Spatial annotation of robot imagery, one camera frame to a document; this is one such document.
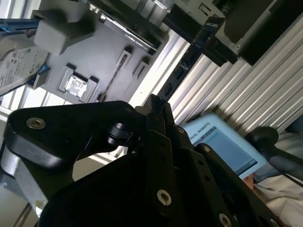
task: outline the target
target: tablet screen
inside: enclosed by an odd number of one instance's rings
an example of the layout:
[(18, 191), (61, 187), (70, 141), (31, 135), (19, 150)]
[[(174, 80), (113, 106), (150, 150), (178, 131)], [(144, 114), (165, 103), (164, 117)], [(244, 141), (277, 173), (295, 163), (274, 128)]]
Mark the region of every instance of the tablet screen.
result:
[(257, 164), (255, 159), (215, 126), (198, 139), (194, 146), (199, 143), (208, 144), (237, 175)]

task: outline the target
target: black panel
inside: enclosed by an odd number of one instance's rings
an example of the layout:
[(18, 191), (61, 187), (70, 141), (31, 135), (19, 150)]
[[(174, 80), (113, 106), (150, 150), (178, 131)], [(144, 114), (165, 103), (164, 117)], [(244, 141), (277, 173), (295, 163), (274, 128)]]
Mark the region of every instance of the black panel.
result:
[(256, 36), (244, 47), (242, 56), (254, 65), (288, 27), (303, 13), (303, 1), (286, 0), (279, 7), (274, 6), (273, 15), (259, 30)]

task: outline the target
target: tablet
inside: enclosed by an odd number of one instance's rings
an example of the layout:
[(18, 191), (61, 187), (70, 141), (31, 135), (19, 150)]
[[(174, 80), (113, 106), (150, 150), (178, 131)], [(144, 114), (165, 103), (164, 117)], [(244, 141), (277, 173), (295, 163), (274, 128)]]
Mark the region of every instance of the tablet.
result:
[(266, 159), (217, 115), (208, 113), (183, 126), (194, 146), (209, 145), (241, 178), (266, 164)]

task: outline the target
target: screw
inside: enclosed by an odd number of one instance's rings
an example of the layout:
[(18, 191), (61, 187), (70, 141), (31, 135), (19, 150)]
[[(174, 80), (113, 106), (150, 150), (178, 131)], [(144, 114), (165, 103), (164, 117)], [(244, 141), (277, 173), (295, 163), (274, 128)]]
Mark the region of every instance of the screw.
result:
[(270, 221), (271, 221), (271, 223), (273, 224), (274, 227), (280, 227), (278, 225), (278, 223), (275, 220), (273, 220), (272, 218), (270, 219)]
[(207, 146), (203, 146), (203, 149), (204, 149), (206, 152), (210, 152), (210, 149), (209, 149)]
[(225, 214), (219, 214), (219, 220), (224, 227), (232, 227), (232, 223)]
[(184, 132), (185, 132), (184, 129), (182, 129), (182, 128), (180, 128), (180, 127), (178, 128), (178, 131), (181, 132), (181, 133), (184, 133)]
[(165, 190), (157, 191), (157, 198), (164, 206), (169, 206), (171, 204), (171, 196)]
[(27, 120), (27, 126), (31, 129), (41, 130), (46, 127), (46, 123), (41, 118), (32, 117)]

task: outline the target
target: black metal bracket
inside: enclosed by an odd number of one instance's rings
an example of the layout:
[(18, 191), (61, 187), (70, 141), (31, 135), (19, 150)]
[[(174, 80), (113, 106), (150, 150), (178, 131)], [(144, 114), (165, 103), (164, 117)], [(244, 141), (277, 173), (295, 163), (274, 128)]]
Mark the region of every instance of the black metal bracket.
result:
[[(21, 158), (23, 170), (12, 175), (31, 205), (43, 210), (38, 227), (279, 223), (211, 147), (193, 147), (167, 102), (152, 95), (140, 112), (124, 102), (108, 102), (11, 114), (6, 149)], [(128, 154), (70, 182), (76, 160), (112, 151), (117, 144), (129, 147)], [(30, 190), (27, 179), (38, 183), (37, 191)], [(46, 185), (57, 181), (64, 188), (49, 191)]]

